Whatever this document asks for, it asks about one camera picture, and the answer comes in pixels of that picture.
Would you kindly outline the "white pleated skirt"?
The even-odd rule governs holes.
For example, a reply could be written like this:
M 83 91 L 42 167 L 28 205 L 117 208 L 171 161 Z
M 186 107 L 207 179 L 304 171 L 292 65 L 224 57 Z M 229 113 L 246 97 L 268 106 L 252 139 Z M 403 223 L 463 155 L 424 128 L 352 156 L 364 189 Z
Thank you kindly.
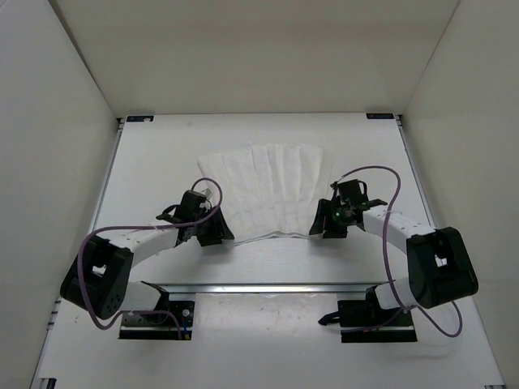
M 270 143 L 200 156 L 197 163 L 220 185 L 222 214 L 239 246 L 308 239 L 318 202 L 328 196 L 333 161 L 327 148 Z

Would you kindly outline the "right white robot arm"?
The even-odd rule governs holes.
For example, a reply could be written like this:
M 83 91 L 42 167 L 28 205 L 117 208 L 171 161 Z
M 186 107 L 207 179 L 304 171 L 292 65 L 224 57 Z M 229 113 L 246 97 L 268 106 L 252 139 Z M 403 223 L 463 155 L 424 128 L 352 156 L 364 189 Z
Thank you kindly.
M 396 308 L 430 309 L 473 296 L 479 284 L 461 233 L 452 227 L 435 229 L 390 209 L 381 199 L 370 200 L 367 184 L 354 179 L 333 183 L 330 199 L 318 202 L 309 234 L 323 239 L 345 238 L 348 228 L 358 227 L 383 241 L 406 257 L 408 276 L 369 291 L 373 296 L 363 305 L 364 317 L 382 324 Z

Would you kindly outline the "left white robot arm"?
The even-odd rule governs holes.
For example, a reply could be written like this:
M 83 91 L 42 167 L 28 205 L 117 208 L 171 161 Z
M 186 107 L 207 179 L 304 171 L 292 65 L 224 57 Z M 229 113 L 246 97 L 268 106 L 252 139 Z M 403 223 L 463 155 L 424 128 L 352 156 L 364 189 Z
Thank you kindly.
M 194 190 L 156 219 L 147 229 L 125 228 L 115 238 L 102 237 L 103 229 L 89 237 L 61 284 L 60 297 L 86 310 L 96 323 L 123 313 L 143 314 L 153 323 L 171 318 L 168 292 L 157 284 L 131 281 L 132 268 L 193 237 L 205 247 L 231 242 L 234 235 L 221 209 Z

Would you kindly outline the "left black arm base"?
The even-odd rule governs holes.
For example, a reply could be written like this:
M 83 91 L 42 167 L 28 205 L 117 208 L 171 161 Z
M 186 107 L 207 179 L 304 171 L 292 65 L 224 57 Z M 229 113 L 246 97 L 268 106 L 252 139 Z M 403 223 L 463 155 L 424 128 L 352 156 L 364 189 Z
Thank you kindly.
M 193 336 L 195 294 L 171 292 L 163 285 L 147 284 L 156 292 L 153 307 L 137 311 L 153 314 L 125 313 L 122 316 L 118 338 L 120 340 L 179 340 L 189 341 Z

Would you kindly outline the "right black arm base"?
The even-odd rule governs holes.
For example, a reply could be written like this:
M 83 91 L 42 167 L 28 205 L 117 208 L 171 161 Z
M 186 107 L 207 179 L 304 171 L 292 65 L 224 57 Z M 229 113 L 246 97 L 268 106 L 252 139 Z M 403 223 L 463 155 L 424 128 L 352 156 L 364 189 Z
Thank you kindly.
M 402 308 L 383 310 L 376 300 L 375 287 L 362 298 L 342 298 L 337 310 L 324 315 L 320 326 L 338 324 L 343 344 L 414 343 L 418 337 L 410 312 Z

